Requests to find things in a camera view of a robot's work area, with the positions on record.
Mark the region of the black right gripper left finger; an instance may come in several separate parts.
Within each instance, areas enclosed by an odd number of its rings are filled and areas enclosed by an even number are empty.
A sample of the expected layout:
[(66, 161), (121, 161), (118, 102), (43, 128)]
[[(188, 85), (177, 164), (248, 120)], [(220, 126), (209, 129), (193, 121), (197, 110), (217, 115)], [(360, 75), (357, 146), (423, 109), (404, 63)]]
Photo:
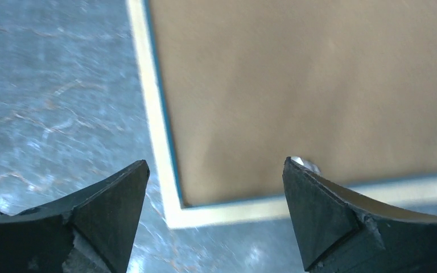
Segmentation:
[(126, 272), (149, 176), (139, 160), (57, 200), (0, 212), (0, 272)]

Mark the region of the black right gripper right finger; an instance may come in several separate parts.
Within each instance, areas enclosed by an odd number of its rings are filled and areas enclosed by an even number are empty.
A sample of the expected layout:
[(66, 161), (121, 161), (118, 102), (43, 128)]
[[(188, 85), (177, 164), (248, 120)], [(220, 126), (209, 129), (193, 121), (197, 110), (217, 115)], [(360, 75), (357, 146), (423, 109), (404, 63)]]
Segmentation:
[(437, 216), (344, 188), (287, 158), (285, 196), (307, 272), (437, 272)]

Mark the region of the wooden picture frame teal edge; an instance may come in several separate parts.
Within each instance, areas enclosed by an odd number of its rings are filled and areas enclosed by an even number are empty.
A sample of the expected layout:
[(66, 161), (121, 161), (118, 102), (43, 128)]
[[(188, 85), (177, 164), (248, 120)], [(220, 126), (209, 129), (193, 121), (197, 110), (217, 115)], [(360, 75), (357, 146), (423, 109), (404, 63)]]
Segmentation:
[[(198, 207), (184, 205), (164, 99), (150, 3), (128, 1), (127, 10), (162, 196), (163, 220), (168, 228), (186, 229), (289, 218), (286, 198), (283, 195)], [(396, 206), (437, 204), (437, 175), (354, 186), (353, 189), (360, 194)]]

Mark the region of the brown cardboard backing board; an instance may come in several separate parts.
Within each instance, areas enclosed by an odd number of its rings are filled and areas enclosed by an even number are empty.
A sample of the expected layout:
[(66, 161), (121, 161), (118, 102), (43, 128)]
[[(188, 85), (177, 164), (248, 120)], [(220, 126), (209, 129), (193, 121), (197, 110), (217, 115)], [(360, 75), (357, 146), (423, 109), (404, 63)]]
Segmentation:
[(437, 1), (151, 1), (187, 205), (437, 173)]

